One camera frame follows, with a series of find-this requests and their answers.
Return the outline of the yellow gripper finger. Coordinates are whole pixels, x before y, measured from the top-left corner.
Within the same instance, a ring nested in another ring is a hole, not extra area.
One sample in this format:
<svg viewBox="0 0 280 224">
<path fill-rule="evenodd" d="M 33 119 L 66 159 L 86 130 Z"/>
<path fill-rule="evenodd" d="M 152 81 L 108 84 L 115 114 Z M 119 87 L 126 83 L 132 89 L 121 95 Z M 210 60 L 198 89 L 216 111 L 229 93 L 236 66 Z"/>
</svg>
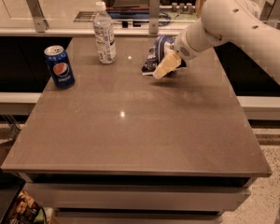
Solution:
<svg viewBox="0 0 280 224">
<path fill-rule="evenodd" d="M 170 72 L 174 71 L 181 64 L 181 58 L 174 52 L 170 51 L 161 60 L 161 63 L 156 67 L 153 76 L 160 79 Z"/>
</svg>

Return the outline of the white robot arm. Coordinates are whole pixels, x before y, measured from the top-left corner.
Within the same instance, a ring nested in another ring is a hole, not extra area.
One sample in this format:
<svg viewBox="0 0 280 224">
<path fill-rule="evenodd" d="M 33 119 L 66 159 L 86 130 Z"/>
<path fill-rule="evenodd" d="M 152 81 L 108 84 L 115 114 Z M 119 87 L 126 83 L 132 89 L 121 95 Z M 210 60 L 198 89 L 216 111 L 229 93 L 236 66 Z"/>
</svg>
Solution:
<svg viewBox="0 0 280 224">
<path fill-rule="evenodd" d="M 258 12 L 259 6 L 250 0 L 206 0 L 200 18 L 176 37 L 154 78 L 166 76 L 207 49 L 231 42 L 280 85 L 280 30 L 261 22 Z"/>
</svg>

